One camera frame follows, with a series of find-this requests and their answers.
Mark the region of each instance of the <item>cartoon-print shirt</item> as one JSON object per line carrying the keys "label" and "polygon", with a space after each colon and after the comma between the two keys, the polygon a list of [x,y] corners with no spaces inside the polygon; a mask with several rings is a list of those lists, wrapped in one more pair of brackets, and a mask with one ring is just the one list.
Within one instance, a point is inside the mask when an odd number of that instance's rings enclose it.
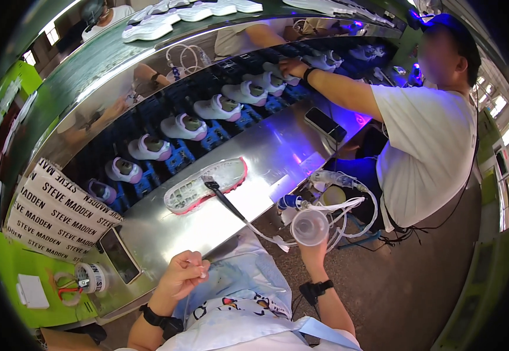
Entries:
{"label": "cartoon-print shirt", "polygon": [[223,297],[205,301],[198,306],[188,317],[187,329],[192,327],[194,323],[205,316],[209,311],[217,309],[219,311],[247,311],[261,317],[269,318],[285,318],[290,319],[289,311],[280,307],[269,298],[254,291],[242,291],[242,297]]}

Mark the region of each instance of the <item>smartphone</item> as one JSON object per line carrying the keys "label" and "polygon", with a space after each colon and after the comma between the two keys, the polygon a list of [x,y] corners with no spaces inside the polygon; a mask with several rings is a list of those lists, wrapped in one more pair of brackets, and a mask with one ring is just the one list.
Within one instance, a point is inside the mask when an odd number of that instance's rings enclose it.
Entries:
{"label": "smartphone", "polygon": [[141,269],[122,243],[115,228],[110,228],[99,239],[99,244],[124,283],[130,284],[142,274]]}
{"label": "smartphone", "polygon": [[346,130],[316,107],[307,111],[305,120],[337,144],[346,137]]}

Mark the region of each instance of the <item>dark cap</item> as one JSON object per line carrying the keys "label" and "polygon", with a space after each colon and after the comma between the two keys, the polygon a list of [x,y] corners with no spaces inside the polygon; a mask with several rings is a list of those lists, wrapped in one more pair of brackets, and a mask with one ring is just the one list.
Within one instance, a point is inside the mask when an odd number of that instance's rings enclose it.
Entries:
{"label": "dark cap", "polygon": [[426,32],[428,28],[435,25],[443,25],[452,33],[457,43],[457,53],[467,60],[467,82],[472,88],[479,74],[481,56],[471,32],[469,32],[465,24],[448,13],[441,13],[440,15],[434,16],[426,23],[421,21],[420,28],[423,32]]}
{"label": "dark cap", "polygon": [[98,19],[102,16],[103,9],[104,0],[90,0],[85,4],[85,6],[83,6],[81,10],[81,18],[89,26],[86,32],[97,24]]}

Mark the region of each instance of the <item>conveyor belt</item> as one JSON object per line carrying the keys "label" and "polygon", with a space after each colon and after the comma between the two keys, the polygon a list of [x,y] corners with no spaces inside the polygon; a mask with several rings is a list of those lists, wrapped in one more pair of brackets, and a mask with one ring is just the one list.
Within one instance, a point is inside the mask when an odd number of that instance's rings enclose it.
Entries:
{"label": "conveyor belt", "polygon": [[[369,62],[354,59],[349,54],[349,50],[355,48],[357,44],[364,43],[367,43],[365,38],[353,37],[306,40],[262,49],[219,62],[181,79],[128,110],[89,142],[64,168],[64,172],[84,189],[85,183],[91,178],[114,187],[118,196],[110,207],[123,214],[145,195],[196,159],[266,117],[306,98],[314,90],[305,82],[301,82],[297,87],[288,85],[282,96],[269,95],[265,106],[244,105],[241,117],[236,122],[206,120],[209,127],[208,135],[201,142],[167,138],[160,130],[161,120],[183,112],[194,116],[194,102],[210,99],[221,92],[223,85],[240,83],[245,73],[261,74],[262,64],[266,61],[277,63],[279,55],[303,56],[312,54],[313,49],[320,51],[332,49],[345,60],[342,66],[337,68],[336,73],[353,79],[365,77],[374,84],[378,84],[379,81],[373,76],[373,67],[385,66],[394,52]],[[128,153],[128,143],[144,133],[169,141],[172,148],[171,157],[163,162],[133,159]],[[141,166],[143,177],[138,184],[112,181],[106,176],[104,164],[117,156]]]}

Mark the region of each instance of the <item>concrete floor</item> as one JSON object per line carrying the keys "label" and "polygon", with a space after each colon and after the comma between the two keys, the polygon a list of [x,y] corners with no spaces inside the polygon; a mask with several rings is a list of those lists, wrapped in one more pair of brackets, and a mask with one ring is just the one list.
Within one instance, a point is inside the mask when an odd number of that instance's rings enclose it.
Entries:
{"label": "concrete floor", "polygon": [[[437,226],[452,212],[459,194],[421,226]],[[280,227],[273,211],[254,222],[272,236]],[[470,181],[455,213],[439,229],[416,236],[393,247],[375,241],[361,247],[333,250],[325,258],[325,268],[338,295],[356,326],[356,337],[364,350],[427,350],[446,324],[460,295],[469,270],[473,244],[479,236],[480,187]],[[356,233],[355,227],[347,233]],[[289,230],[279,230],[284,238]],[[286,277],[295,298],[300,284],[309,277],[299,250],[284,253],[276,245],[263,242]],[[302,301],[295,318],[316,317]],[[125,347],[129,330],[139,316],[133,312],[104,326],[106,350]]]}

